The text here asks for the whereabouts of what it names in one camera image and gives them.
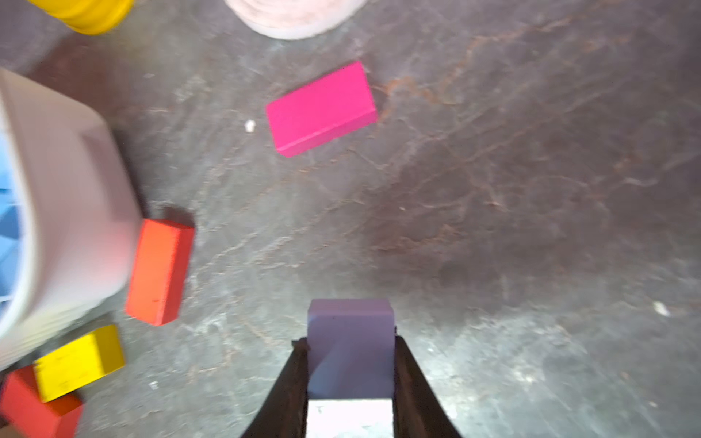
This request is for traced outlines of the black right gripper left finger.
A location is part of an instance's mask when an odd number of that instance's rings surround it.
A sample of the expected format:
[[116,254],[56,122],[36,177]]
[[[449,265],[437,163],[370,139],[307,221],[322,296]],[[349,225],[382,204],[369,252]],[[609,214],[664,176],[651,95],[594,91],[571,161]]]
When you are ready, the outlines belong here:
[[309,345],[292,341],[292,352],[268,397],[242,437],[302,438],[307,432]]

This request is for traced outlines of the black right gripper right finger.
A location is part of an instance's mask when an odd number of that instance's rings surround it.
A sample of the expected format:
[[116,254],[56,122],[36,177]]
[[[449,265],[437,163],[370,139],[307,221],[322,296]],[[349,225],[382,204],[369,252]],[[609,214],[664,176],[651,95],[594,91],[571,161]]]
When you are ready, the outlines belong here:
[[394,339],[394,437],[461,438],[405,339]]

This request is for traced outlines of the light blue small cube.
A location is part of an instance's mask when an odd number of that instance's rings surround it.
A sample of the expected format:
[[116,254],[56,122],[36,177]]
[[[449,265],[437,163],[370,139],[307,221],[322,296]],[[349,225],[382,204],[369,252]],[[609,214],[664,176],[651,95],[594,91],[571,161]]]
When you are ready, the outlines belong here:
[[308,437],[392,437],[395,318],[388,299],[314,299]]

